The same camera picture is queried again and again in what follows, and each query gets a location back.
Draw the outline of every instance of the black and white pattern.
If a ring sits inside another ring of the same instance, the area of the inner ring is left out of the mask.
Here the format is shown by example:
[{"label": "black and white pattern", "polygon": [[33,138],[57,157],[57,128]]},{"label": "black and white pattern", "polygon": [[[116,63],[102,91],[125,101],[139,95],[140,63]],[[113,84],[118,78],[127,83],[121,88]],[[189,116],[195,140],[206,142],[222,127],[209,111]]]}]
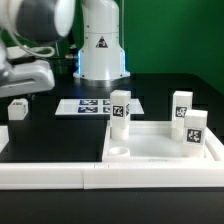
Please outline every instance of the black and white pattern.
[{"label": "black and white pattern", "polygon": [[87,105],[98,105],[98,100],[80,100],[79,105],[87,106]]},{"label": "black and white pattern", "polygon": [[184,118],[187,112],[187,107],[176,107],[176,117]]},{"label": "black and white pattern", "polygon": [[202,130],[187,129],[187,142],[201,144]]},{"label": "black and white pattern", "polygon": [[126,116],[130,114],[130,104],[126,106]]},{"label": "black and white pattern", "polygon": [[14,102],[13,105],[19,106],[19,105],[23,105],[22,102]]},{"label": "black and white pattern", "polygon": [[105,114],[109,114],[110,113],[110,107],[103,107],[103,112]]},{"label": "black and white pattern", "polygon": [[110,106],[110,100],[103,100],[104,106]]},{"label": "black and white pattern", "polygon": [[114,117],[124,117],[124,107],[123,106],[113,106],[113,116]]},{"label": "black and white pattern", "polygon": [[79,107],[78,113],[80,114],[98,113],[98,107]]}]

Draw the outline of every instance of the circular hole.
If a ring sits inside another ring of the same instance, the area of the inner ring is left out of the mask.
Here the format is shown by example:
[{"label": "circular hole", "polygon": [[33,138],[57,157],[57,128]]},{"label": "circular hole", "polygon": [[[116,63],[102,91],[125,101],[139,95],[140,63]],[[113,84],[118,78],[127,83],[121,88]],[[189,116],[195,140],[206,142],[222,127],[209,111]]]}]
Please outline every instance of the circular hole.
[{"label": "circular hole", "polygon": [[108,151],[109,156],[130,156],[130,150],[126,147],[114,147]]}]

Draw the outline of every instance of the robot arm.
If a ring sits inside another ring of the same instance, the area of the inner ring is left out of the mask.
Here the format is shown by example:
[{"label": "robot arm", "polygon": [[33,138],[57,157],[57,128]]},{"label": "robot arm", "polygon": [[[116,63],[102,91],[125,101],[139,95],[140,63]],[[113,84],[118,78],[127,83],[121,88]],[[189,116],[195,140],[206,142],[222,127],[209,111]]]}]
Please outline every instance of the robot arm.
[{"label": "robot arm", "polygon": [[[67,36],[74,18],[76,0],[1,0],[0,27],[20,48],[34,56],[46,56],[22,46],[14,33],[41,46]],[[12,65],[0,39],[0,97],[50,90],[54,78],[48,62],[32,59]]]}]

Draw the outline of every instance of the green backdrop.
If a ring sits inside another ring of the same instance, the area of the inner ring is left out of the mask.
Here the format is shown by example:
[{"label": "green backdrop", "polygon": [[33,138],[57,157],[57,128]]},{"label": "green backdrop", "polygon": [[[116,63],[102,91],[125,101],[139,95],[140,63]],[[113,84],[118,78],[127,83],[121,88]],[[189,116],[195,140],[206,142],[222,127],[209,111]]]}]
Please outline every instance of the green backdrop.
[{"label": "green backdrop", "polygon": [[[81,48],[80,0],[76,6],[73,34]],[[224,94],[223,0],[125,0],[124,19],[128,71],[195,74]],[[60,41],[60,55],[68,47]]]}]

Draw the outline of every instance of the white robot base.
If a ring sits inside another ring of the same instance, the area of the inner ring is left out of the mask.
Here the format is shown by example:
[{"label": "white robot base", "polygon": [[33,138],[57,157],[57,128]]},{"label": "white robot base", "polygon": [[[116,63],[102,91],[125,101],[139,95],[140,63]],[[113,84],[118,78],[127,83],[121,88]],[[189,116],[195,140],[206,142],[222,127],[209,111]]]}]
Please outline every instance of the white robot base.
[{"label": "white robot base", "polygon": [[114,0],[82,0],[84,45],[79,51],[75,82],[90,86],[117,85],[130,76],[119,45],[119,8]]}]

